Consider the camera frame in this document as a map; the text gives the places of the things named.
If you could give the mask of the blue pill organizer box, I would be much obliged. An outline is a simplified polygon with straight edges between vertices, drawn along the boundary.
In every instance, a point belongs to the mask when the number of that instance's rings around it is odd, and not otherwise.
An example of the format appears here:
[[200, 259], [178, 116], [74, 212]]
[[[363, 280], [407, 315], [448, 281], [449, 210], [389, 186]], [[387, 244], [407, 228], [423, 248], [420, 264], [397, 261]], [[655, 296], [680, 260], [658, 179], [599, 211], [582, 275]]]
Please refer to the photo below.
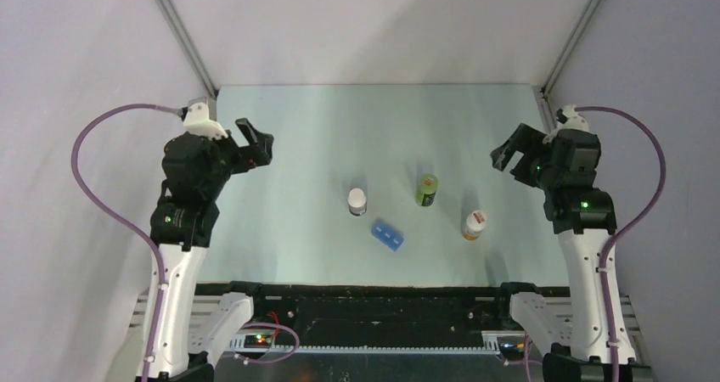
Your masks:
[[371, 234], [392, 251], [397, 251], [404, 243], [404, 237], [401, 232], [382, 220], [374, 222], [371, 227]]

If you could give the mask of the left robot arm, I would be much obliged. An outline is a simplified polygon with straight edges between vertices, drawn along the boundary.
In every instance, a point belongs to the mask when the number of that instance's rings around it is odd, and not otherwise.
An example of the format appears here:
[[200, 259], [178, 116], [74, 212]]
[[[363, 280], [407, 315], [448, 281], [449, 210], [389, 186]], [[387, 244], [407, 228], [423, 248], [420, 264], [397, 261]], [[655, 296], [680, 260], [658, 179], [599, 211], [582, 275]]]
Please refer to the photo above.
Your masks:
[[258, 328], [267, 321], [265, 301], [230, 292], [198, 329], [190, 329], [200, 268], [219, 217], [217, 199], [231, 176], [268, 166], [273, 159], [273, 135], [258, 131], [246, 118], [235, 124], [245, 146], [239, 146], [229, 131], [218, 129], [209, 136], [185, 132], [164, 147], [161, 166], [166, 178], [150, 218], [156, 261], [138, 381], [211, 381], [239, 329]]

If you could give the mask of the white bottle orange label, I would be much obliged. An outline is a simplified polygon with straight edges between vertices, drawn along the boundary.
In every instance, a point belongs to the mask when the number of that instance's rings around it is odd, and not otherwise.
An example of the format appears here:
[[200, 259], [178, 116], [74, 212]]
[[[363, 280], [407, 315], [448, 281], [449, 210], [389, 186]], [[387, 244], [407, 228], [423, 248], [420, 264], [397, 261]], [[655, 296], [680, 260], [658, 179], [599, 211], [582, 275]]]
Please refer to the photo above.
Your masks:
[[462, 234], [467, 240], [477, 240], [487, 225], [487, 214], [484, 211], [472, 211], [464, 221]]

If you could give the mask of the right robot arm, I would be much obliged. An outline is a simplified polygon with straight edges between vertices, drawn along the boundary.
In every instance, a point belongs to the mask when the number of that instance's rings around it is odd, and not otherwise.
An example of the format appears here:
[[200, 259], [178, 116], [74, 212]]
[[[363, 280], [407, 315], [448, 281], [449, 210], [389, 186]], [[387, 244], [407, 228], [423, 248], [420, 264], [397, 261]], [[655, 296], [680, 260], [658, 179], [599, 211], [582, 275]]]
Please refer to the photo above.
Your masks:
[[521, 157], [511, 175], [545, 196], [544, 213], [568, 273], [571, 323], [527, 287], [495, 304], [495, 321], [504, 329], [524, 329], [543, 357], [546, 381], [651, 381], [651, 368], [639, 363], [629, 338], [614, 254], [605, 248], [617, 223], [611, 196], [594, 186], [599, 138], [577, 129], [550, 137], [521, 124], [491, 152], [493, 167], [503, 171], [516, 153]]

